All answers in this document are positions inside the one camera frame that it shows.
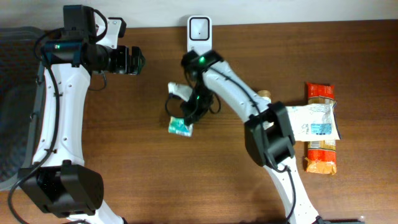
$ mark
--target red and orange package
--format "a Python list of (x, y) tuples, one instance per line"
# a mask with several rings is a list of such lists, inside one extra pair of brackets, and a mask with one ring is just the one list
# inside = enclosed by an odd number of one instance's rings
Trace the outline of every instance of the red and orange package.
[[(308, 104), (335, 104), (335, 87), (307, 83)], [(336, 140), (308, 142), (307, 172), (336, 174)]]

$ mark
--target green indicator light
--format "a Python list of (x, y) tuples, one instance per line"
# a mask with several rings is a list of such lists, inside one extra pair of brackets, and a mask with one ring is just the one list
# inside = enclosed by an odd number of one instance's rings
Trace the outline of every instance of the green indicator light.
[(200, 57), (200, 58), (199, 58), (199, 63), (205, 63), (205, 60), (206, 60), (206, 59), (205, 59), (204, 57)]

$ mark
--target wooden table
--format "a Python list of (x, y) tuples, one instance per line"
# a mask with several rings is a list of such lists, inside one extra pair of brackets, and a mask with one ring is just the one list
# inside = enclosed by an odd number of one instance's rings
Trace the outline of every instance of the wooden table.
[[(273, 101), (307, 102), (305, 82), (335, 85), (337, 174), (304, 171), (308, 196), (323, 218), (398, 220), (398, 21), (216, 26), (213, 48), (254, 90)], [(89, 91), (83, 120), (86, 166), (99, 172), (108, 205), (129, 223), (239, 223), (280, 220), (284, 209), (266, 171), (244, 147), (243, 125), (223, 103), (194, 125), (193, 137), (167, 132), (167, 83), (185, 83), (184, 27), (129, 29), (120, 44), (139, 46), (142, 74), (108, 75)], [(101, 85), (94, 77), (93, 85)], [(15, 223), (0, 192), (1, 223)], [(61, 223), (18, 191), (31, 223)]]

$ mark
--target wood surface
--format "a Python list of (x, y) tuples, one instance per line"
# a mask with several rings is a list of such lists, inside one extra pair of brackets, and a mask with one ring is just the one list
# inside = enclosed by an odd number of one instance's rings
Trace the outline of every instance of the wood surface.
[[(105, 200), (129, 223), (250, 223), (281, 220), (284, 208), (267, 172), (244, 147), (243, 125), (223, 103), (194, 125), (193, 137), (169, 134), (167, 83), (185, 83), (180, 60), (186, 28), (128, 29), (120, 44), (139, 46), (139, 76), (108, 75), (89, 91), (83, 118), (86, 166), (104, 179)], [(398, 21), (216, 26), (213, 48), (254, 90), (273, 101), (307, 102), (305, 82), (335, 85), (337, 174), (306, 173), (308, 196), (326, 220), (398, 220)], [(101, 85), (94, 77), (92, 86)], [(15, 223), (0, 192), (0, 222)], [(61, 223), (18, 191), (31, 223)]]

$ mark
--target white wall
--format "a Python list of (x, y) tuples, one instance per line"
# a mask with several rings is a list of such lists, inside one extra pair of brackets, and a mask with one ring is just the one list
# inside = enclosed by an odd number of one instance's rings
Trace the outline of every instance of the white wall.
[(184, 26), (204, 14), (214, 25), (398, 19), (398, 0), (1, 0), (0, 27), (63, 26), (62, 6), (84, 4), (128, 27)]

